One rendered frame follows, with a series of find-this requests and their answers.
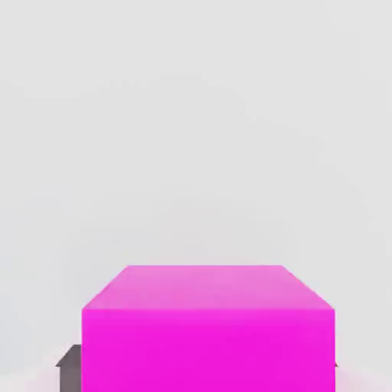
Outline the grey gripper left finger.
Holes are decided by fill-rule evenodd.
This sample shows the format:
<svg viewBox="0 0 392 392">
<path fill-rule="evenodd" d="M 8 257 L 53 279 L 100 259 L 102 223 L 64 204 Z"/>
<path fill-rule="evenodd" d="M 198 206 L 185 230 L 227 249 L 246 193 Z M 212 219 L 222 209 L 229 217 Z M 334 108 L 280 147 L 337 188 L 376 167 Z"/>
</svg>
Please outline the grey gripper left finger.
<svg viewBox="0 0 392 392">
<path fill-rule="evenodd" d="M 73 344 L 58 358 L 23 374 L 18 392 L 81 392 L 81 346 Z"/>
</svg>

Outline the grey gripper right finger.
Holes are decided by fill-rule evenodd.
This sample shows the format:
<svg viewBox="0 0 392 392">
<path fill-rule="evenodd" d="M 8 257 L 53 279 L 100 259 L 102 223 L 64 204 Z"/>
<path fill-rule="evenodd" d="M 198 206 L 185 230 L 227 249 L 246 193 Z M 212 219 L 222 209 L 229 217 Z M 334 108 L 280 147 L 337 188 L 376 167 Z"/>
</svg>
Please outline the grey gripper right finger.
<svg viewBox="0 0 392 392">
<path fill-rule="evenodd" d="M 372 392 L 372 383 L 360 368 L 338 362 L 335 366 L 335 392 Z"/>
</svg>

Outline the small magenta cube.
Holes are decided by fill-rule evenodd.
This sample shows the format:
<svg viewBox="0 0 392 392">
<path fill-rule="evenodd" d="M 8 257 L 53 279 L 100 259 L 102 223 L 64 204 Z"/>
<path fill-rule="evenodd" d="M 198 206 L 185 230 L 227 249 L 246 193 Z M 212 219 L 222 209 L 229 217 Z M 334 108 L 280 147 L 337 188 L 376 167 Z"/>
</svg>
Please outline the small magenta cube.
<svg viewBox="0 0 392 392">
<path fill-rule="evenodd" d="M 82 392 L 335 392 L 335 310 L 282 266 L 128 266 L 82 311 Z"/>
</svg>

